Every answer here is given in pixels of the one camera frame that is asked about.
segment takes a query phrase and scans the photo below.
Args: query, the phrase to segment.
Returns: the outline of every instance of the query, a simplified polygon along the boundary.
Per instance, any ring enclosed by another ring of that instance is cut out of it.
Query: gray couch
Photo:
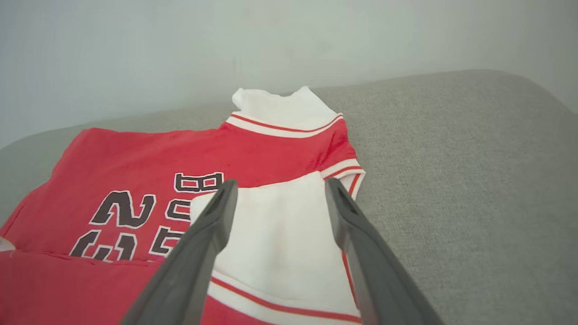
[[[313,91],[344,113],[368,173],[360,207],[447,324],[578,324],[577,115],[530,80],[497,71]],[[19,140],[0,150],[0,223],[85,128],[202,130],[233,110],[176,110]]]

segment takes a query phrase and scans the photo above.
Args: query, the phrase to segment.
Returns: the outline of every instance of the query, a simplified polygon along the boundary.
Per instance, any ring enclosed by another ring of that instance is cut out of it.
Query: black number
[[[103,261],[105,258],[108,257],[108,254],[112,251],[112,247],[99,247],[97,252],[94,254],[94,259]]]
[[[188,213],[179,213],[176,211],[177,206],[189,208],[191,206],[191,201],[179,200],[177,198],[172,200],[166,208],[165,217],[173,220],[191,221],[191,217]]]
[[[223,183],[223,173],[212,173],[204,176],[184,176],[175,174],[175,191],[177,192],[206,192],[216,191]]]
[[[132,207],[132,196],[129,191],[112,191],[106,196],[104,201],[98,207],[97,212],[90,220],[90,224],[101,225],[108,223],[113,206],[117,207],[117,222],[118,227],[139,228],[144,225],[149,219],[154,205],[157,203],[157,197],[154,194],[146,194],[143,197],[140,206],[142,210],[139,216],[135,216]]]
[[[119,260],[132,260],[136,248],[136,235],[121,233],[114,248],[120,251]]]
[[[97,241],[98,235],[101,233],[100,230],[91,230],[86,234],[82,235],[77,241],[76,245],[72,249],[71,256],[81,257],[86,252],[86,249],[94,245]]]
[[[173,247],[165,246],[165,241],[167,239],[180,239],[181,235],[183,234],[184,233],[182,231],[171,231],[171,229],[168,227],[159,226],[157,235],[154,238],[154,242],[149,250],[149,253],[166,256]]]

